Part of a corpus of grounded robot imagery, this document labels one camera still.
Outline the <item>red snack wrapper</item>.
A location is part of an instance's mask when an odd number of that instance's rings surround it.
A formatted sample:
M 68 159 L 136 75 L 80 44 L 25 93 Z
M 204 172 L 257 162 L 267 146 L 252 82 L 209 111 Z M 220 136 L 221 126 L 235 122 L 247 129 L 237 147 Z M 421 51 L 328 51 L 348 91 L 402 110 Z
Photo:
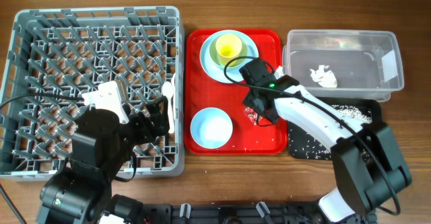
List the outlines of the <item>red snack wrapper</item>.
M 254 125 L 259 125 L 261 116 L 256 113 L 252 108 L 246 107 L 244 109 L 244 114 Z

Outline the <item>white plastic spoon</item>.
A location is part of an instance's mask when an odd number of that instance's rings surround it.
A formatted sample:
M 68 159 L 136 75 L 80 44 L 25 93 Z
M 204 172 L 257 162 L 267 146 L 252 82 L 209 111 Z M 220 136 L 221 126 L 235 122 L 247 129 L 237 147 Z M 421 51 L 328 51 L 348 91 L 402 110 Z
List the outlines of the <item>white plastic spoon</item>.
M 169 123 L 168 133 L 169 134 L 173 134 L 174 133 L 174 127 L 175 127 L 173 107 L 172 107 L 172 99 L 173 99 L 173 96 L 174 96 L 174 88 L 173 88 L 171 82 L 165 81 L 163 83 L 163 85 L 162 85 L 162 94 L 168 100 L 168 109 L 167 109 L 168 123 Z

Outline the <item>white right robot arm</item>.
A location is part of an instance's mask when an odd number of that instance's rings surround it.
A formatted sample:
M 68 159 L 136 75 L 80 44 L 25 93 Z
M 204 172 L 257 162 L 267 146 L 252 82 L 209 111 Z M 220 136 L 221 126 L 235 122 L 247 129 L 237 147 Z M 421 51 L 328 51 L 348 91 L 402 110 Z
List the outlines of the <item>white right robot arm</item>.
M 331 154 L 336 188 L 318 201 L 324 218 L 337 223 L 365 216 L 392 200 L 399 215 L 397 195 L 412 177 L 390 126 L 365 123 L 346 116 L 314 97 L 293 77 L 276 76 L 260 58 L 239 70 L 239 85 L 249 89 L 243 104 L 270 124 L 279 119 L 304 129 Z

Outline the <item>white napkin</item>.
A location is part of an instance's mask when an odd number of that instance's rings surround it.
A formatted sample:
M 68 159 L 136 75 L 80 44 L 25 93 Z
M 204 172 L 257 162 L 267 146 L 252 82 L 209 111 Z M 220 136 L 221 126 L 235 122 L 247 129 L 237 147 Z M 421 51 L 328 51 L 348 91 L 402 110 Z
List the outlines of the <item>white napkin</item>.
M 329 70 L 329 65 L 319 65 L 317 70 L 310 69 L 310 77 L 321 87 L 336 88 L 337 79 L 332 70 Z

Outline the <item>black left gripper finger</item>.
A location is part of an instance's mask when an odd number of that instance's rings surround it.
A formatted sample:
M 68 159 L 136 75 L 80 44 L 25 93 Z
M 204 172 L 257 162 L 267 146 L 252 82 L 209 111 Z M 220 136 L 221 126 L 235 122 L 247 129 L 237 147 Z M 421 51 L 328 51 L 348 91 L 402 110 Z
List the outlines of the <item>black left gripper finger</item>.
M 158 103 L 151 103 L 145 105 L 146 110 L 150 114 L 150 116 L 158 116 L 160 115 L 160 107 Z
M 162 107 L 159 116 L 159 129 L 162 135 L 167 135 L 170 129 L 170 123 L 168 118 L 168 99 L 166 96 L 162 96 L 159 101 L 159 106 Z

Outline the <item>small light blue bowl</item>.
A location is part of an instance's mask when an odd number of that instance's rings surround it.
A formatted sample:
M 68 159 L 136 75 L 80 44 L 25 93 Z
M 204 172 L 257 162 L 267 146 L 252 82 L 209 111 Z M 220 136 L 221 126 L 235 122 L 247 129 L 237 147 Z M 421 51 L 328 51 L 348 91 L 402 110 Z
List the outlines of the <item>small light blue bowl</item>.
M 194 115 L 190 123 L 190 134 L 198 146 L 204 149 L 223 147 L 231 138 L 233 122 L 219 108 L 204 108 Z

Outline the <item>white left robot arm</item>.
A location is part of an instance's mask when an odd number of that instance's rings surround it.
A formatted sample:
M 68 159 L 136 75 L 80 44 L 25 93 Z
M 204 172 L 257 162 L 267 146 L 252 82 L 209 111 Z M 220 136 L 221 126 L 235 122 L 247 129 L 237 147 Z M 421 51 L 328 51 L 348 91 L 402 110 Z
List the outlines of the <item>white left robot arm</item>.
M 153 143 L 168 133 L 168 99 L 161 97 L 123 124 L 110 110 L 91 109 L 77 119 L 73 152 L 40 192 L 37 223 L 96 223 L 112 196 L 112 181 L 126 182 L 117 174 L 131 161 L 133 149 Z

